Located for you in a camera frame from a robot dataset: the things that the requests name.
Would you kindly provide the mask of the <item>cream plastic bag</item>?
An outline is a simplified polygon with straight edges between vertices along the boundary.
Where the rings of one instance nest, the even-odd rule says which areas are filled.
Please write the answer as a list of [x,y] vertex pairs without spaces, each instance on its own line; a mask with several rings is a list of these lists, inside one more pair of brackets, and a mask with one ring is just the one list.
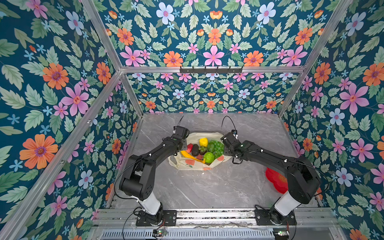
[[[223,135],[220,133],[191,133],[191,134],[189,134],[189,136],[187,138],[187,146],[188,146],[188,144],[193,144],[193,145],[197,144],[200,147],[199,139],[201,139],[201,138],[207,138],[209,141],[215,140],[215,141],[221,142],[221,137],[223,137]],[[204,157],[204,155],[202,156],[199,154],[195,158],[197,158],[199,160],[203,160],[203,157]],[[219,158],[215,159],[210,165],[206,165],[206,164],[200,163],[200,162],[192,160],[192,159],[184,158],[181,155],[181,151],[180,151],[177,156],[170,156],[168,158],[168,161],[169,161],[169,164],[171,166],[177,168],[178,170],[206,171],[206,170],[210,170],[210,169],[216,167],[220,163],[226,162],[230,158],[231,157],[224,156],[224,154],[223,154]]]

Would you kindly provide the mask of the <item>red flower-shaped plate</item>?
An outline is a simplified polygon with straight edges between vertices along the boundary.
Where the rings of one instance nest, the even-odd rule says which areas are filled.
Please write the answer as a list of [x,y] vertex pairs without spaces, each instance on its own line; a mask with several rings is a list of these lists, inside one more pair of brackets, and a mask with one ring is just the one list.
[[286,177],[269,168],[267,168],[265,175],[267,180],[274,185],[277,192],[285,194],[288,191],[288,181]]

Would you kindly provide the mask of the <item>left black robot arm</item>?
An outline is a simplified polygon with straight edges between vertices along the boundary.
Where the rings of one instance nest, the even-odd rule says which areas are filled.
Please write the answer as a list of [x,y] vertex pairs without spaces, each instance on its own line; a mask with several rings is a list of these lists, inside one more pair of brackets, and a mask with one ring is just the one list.
[[121,174],[119,190],[136,200],[144,213],[155,216],[160,212],[161,202],[153,193],[157,167],[168,157],[180,152],[186,146],[190,131],[181,126],[175,126],[170,137],[140,156],[131,155]]

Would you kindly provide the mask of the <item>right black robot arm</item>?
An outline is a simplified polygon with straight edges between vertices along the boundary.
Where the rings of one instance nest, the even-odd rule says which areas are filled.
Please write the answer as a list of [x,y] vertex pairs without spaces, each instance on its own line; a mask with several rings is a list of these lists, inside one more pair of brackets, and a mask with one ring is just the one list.
[[234,160],[261,164],[287,179],[288,191],[270,209],[271,217],[286,217],[298,206],[310,203],[321,186],[320,175],[304,156],[280,155],[250,141],[240,142],[232,133],[221,137],[221,142]]

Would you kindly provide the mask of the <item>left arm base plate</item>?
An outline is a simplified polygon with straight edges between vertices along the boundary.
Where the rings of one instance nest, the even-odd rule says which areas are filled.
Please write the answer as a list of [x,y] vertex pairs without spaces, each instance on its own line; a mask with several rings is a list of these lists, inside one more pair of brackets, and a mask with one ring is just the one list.
[[156,215],[150,215],[144,211],[139,211],[136,226],[137,227],[174,227],[177,221],[176,210],[159,210]]

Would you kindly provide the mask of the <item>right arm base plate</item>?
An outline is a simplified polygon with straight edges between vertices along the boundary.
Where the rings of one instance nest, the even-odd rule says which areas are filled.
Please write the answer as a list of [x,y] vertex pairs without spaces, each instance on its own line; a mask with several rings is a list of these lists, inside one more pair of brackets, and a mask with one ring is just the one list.
[[297,224],[294,211],[291,211],[288,215],[283,216],[277,210],[254,210],[255,219],[258,226],[295,226]]

